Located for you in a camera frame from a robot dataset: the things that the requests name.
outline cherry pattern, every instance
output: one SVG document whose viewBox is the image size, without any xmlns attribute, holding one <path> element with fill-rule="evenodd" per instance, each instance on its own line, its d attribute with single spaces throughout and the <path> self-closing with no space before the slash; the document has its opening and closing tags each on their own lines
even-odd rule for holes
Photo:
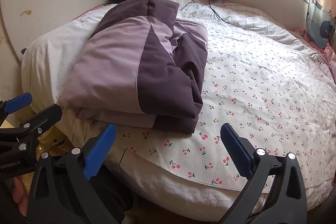
<svg viewBox="0 0 336 224">
<path fill-rule="evenodd" d="M 246 179 L 221 142 L 221 125 L 228 122 L 255 148 L 276 156 L 294 153 L 306 187 L 329 181 L 336 169 L 332 76 L 309 48 L 262 11 L 235 9 L 248 16 L 235 17 L 235 27 L 218 21 L 204 5 L 188 4 L 178 13 L 208 26 L 203 107 L 194 134 L 120 126 L 115 145 L 195 183 L 241 190 Z M 286 34 L 291 43 L 283 43 Z M 272 181 L 270 176 L 265 191 Z"/>
</svg>

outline bed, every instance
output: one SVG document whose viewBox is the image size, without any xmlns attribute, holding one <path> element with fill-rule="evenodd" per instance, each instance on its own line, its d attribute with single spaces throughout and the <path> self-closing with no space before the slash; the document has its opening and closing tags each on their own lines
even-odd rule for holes
<svg viewBox="0 0 336 224">
<path fill-rule="evenodd" d="M 297 155 L 308 208 L 325 200 L 336 169 L 336 86 L 318 51 L 261 10 L 201 0 L 179 3 L 177 18 L 207 27 L 208 61 L 203 108 L 194 134 L 117 126 L 105 165 L 133 191 L 180 215 L 218 221 L 246 180 L 221 143 L 229 122 L 255 147 L 273 155 Z M 40 111 L 61 101 L 65 80 L 104 14 L 89 11 L 36 39 L 22 61 L 22 87 Z M 63 110 L 57 127 L 75 146 L 97 136 L 105 123 L 76 119 Z M 272 184 L 269 177 L 257 208 Z"/>
</svg>

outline hand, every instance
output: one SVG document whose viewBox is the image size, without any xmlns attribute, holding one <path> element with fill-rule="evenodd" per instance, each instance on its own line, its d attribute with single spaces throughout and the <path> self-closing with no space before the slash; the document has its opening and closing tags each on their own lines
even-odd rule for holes
<svg viewBox="0 0 336 224">
<path fill-rule="evenodd" d="M 18 204 L 20 213 L 26 217 L 28 212 L 28 192 L 22 182 L 22 177 L 14 178 L 12 196 L 14 201 Z"/>
</svg>

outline folded quilt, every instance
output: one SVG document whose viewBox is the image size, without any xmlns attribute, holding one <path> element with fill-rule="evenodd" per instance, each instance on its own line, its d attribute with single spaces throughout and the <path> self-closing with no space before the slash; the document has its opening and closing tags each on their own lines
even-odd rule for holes
<svg viewBox="0 0 336 224">
<path fill-rule="evenodd" d="M 177 21 L 169 0 L 109 10 L 68 76 L 62 105 L 76 117 L 193 133 L 203 102 L 204 26 Z"/>
</svg>

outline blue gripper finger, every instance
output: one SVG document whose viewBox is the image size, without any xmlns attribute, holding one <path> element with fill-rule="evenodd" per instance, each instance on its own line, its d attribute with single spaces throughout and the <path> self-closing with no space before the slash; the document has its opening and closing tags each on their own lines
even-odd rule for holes
<svg viewBox="0 0 336 224">
<path fill-rule="evenodd" d="M 19 109 L 29 105 L 32 102 L 32 96 L 30 93 L 24 93 L 23 95 L 20 95 L 12 100 L 9 100 L 6 103 L 6 106 L 4 108 L 5 113 L 7 114 L 13 114 L 14 112 L 18 111 Z"/>
<path fill-rule="evenodd" d="M 110 151 L 110 148 L 115 139 L 116 128 L 113 124 L 110 124 L 104 130 L 104 132 L 101 133 L 98 140 L 85 158 L 85 167 L 83 173 L 87 180 L 98 174 L 98 171 L 103 164 L 105 157 Z"/>
<path fill-rule="evenodd" d="M 253 174 L 254 147 L 247 139 L 239 137 L 229 123 L 222 125 L 220 137 L 239 174 L 249 179 Z"/>
</svg>

